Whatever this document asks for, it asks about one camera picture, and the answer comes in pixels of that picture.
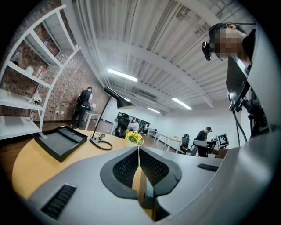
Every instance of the desk lamp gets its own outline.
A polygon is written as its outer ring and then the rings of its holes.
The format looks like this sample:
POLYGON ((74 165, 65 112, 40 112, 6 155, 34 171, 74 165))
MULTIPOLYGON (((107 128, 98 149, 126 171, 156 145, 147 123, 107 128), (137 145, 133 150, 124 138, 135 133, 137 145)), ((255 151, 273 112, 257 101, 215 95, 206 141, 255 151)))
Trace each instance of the desk lamp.
MULTIPOLYGON (((130 103, 130 102, 128 102, 127 100, 125 100, 122 96, 120 96, 119 94, 117 94, 115 91, 113 91, 113 90, 110 89, 109 87, 105 87, 105 88, 104 88, 104 91, 107 92, 108 94, 110 94, 111 97, 113 97, 113 98, 116 99, 116 101, 117 101, 117 108, 118 108, 118 109, 132 109, 132 108, 135 108, 135 105, 133 105, 132 103, 130 103)), ((104 107, 104 109, 102 110, 101 116, 102 116, 102 114, 104 113, 104 110, 105 110, 106 106, 108 105, 108 102, 109 102, 110 98, 108 99, 107 103, 105 104, 105 107, 104 107)), ((103 141, 103 140, 102 140, 102 138, 103 138, 102 135, 100 135, 100 137, 98 137, 98 138, 94 137, 94 134, 95 134, 95 132, 96 132, 97 126, 98 126, 98 124, 99 124, 99 122, 100 122, 100 120, 101 120, 101 116, 100 116, 100 118, 99 118, 99 120, 98 120, 98 122, 97 122, 97 125, 96 125, 96 127, 95 127, 95 130, 94 130, 92 136, 90 137, 90 142, 91 142, 93 145, 95 145, 96 147, 98 147, 98 148, 100 148, 100 149, 102 149, 102 150, 111 150, 111 149, 112 149, 112 144, 109 143, 109 142, 107 142, 107 141, 103 141), (106 144, 110 145, 110 147, 109 147, 109 148, 104 148, 104 147, 100 146, 99 143, 106 143, 106 144)))

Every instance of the table leg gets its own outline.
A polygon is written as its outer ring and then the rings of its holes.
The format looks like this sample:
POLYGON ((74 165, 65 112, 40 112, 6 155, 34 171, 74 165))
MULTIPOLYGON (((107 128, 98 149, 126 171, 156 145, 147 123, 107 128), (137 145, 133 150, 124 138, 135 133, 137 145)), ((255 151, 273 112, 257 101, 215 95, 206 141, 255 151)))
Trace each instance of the table leg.
POLYGON ((92 114, 89 114, 89 118, 88 118, 88 121, 87 121, 87 124, 86 124, 86 128, 85 128, 85 130, 88 130, 88 126, 89 126, 89 123, 90 123, 91 117, 92 117, 92 114))
POLYGON ((178 147, 177 150, 176 150, 176 153, 179 151, 179 148, 180 148, 180 143, 179 143, 179 147, 178 147))
POLYGON ((158 139, 157 139, 157 141, 156 141, 156 144, 155 144, 155 145, 157 145, 157 144, 158 144, 158 141, 159 141, 159 137, 158 137, 158 139))
POLYGON ((166 138, 166 142, 165 142, 165 145, 164 145, 163 150, 164 150, 164 149, 165 149, 165 147, 166 147, 167 141, 168 141, 168 139, 166 138))
POLYGON ((99 117, 98 117, 98 119, 97 119, 97 121, 96 121, 95 127, 97 126, 97 123, 98 123, 98 121, 99 121, 99 119, 100 119, 100 116, 101 116, 101 114, 99 115, 99 117))
POLYGON ((112 128, 111 128, 111 131, 110 131, 110 135, 112 135, 112 133, 113 133, 113 130, 114 130, 115 124, 116 124, 116 123, 113 123, 113 124, 112 124, 112 128))

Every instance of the ceiling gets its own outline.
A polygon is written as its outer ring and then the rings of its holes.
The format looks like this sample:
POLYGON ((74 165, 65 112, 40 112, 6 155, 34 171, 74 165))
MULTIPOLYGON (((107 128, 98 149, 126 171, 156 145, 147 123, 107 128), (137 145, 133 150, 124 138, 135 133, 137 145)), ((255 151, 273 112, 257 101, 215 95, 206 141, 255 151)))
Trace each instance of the ceiling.
POLYGON ((227 61, 215 55, 207 61, 202 42, 218 22, 253 22, 235 0, 77 0, 73 8, 103 85, 164 115, 187 110, 172 98, 193 110, 212 109, 227 100, 227 61))

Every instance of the floor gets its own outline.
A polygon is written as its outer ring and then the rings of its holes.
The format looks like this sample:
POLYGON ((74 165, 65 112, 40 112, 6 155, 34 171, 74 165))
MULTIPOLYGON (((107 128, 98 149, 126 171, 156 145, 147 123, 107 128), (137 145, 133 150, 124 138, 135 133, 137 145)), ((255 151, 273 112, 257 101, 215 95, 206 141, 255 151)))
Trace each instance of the floor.
MULTIPOLYGON (((86 122, 82 124, 81 129, 85 129, 86 122)), ((43 124, 43 131, 53 130, 60 126, 70 125, 70 122, 56 122, 56 123, 44 123, 43 124)), ((97 131, 109 134, 112 128, 112 123, 107 121, 100 121, 97 131)), ((93 131, 95 129, 95 121, 90 121, 88 126, 88 130, 93 131)), ((7 175, 9 181, 12 179, 12 171, 14 162, 21 151, 21 149, 33 138, 32 134, 16 137, 16 138, 9 138, 0 141, 0 161, 4 172, 7 175)), ((164 149, 164 143, 159 141, 157 146, 155 146, 156 140, 151 138, 150 135, 144 137, 144 147, 153 147, 157 149, 164 149)), ((176 152, 174 149, 170 148, 169 152, 176 152)))

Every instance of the lamp base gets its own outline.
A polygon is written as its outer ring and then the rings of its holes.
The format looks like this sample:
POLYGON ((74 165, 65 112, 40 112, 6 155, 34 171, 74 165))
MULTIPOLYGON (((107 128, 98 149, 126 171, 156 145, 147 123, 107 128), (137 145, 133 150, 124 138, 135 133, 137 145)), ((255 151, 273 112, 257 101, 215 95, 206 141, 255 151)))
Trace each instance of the lamp base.
POLYGON ((94 146, 96 146, 96 147, 98 147, 99 149, 102 149, 102 150, 111 150, 111 149, 112 149, 112 144, 110 144, 110 143, 107 142, 107 141, 103 141, 103 140, 101 140, 101 139, 99 139, 99 138, 96 138, 96 137, 94 137, 94 138, 91 138, 91 137, 90 137, 90 142, 91 142, 94 146), (104 147, 100 146, 99 143, 106 143, 106 144, 110 145, 110 147, 109 147, 109 148, 104 148, 104 147))

